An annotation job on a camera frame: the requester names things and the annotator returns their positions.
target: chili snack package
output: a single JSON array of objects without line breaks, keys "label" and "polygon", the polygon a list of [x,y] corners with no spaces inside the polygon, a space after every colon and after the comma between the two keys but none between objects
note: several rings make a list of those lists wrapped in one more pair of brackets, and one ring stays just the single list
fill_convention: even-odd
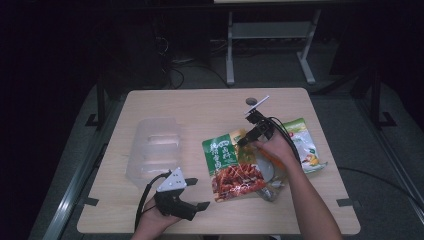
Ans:
[{"label": "chili snack package", "polygon": [[246,130],[225,134],[202,142],[216,202],[222,202],[266,186],[254,150],[240,148],[237,141]]},{"label": "chili snack package", "polygon": [[286,128],[292,141],[296,145],[305,173],[315,172],[327,166],[327,162],[320,163],[315,144],[312,141],[303,118],[283,123],[283,126]]}]

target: human arm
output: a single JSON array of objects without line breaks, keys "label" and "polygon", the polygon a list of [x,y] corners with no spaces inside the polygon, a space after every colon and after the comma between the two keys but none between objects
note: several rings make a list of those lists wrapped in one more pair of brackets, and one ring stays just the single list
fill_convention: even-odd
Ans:
[{"label": "human arm", "polygon": [[253,145],[285,165],[299,229],[304,239],[342,239],[333,215],[306,177],[281,133],[275,131],[269,141],[256,141]]},{"label": "human arm", "polygon": [[144,213],[141,215],[140,222],[131,240],[153,240],[159,237],[169,226],[181,220],[181,218],[175,216],[163,216],[155,207],[155,204],[155,200],[152,198],[144,205]]}]

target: transparent plastic container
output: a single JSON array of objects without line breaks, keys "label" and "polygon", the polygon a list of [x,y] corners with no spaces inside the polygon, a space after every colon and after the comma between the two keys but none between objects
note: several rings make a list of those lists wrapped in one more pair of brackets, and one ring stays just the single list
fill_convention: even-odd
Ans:
[{"label": "transparent plastic container", "polygon": [[126,175],[138,187],[180,165],[181,130],[175,118],[148,118],[137,127]]}]

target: wooden table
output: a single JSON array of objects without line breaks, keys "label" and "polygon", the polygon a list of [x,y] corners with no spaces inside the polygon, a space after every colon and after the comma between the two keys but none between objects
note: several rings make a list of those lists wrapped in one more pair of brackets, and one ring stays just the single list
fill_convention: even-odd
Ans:
[{"label": "wooden table", "polygon": [[89,198],[99,201],[96,206],[85,205],[78,230],[82,233],[133,232],[135,212],[144,189],[138,189],[125,176],[125,170],[137,125],[146,118],[175,117],[181,126],[181,168],[186,178],[199,179],[197,185],[186,188],[180,197],[187,202],[210,201],[211,204],[206,211],[197,213],[193,221],[180,221],[165,233],[299,234],[288,185],[272,203],[256,193],[221,203],[213,199],[202,141],[239,128],[250,130],[253,125],[245,120],[244,112],[249,108],[245,99],[260,100],[266,95],[270,98],[258,108],[265,116],[274,116],[283,122],[305,119],[321,161],[328,162],[323,170],[309,174],[309,179],[342,233],[358,233],[360,225],[352,206],[339,207],[336,202],[348,195],[308,93],[301,88],[131,92],[89,194]]}]

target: white stick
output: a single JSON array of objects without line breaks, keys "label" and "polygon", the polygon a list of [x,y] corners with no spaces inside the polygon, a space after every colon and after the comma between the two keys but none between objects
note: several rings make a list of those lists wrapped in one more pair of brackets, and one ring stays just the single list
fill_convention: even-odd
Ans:
[{"label": "white stick", "polygon": [[264,99],[262,99],[261,101],[259,101],[258,103],[256,103],[255,105],[253,105],[249,111],[244,112],[244,115],[247,115],[250,111],[252,111],[252,109],[258,107],[259,105],[261,105],[263,102],[265,102],[265,100],[267,100],[269,98],[269,95],[267,95]]}]

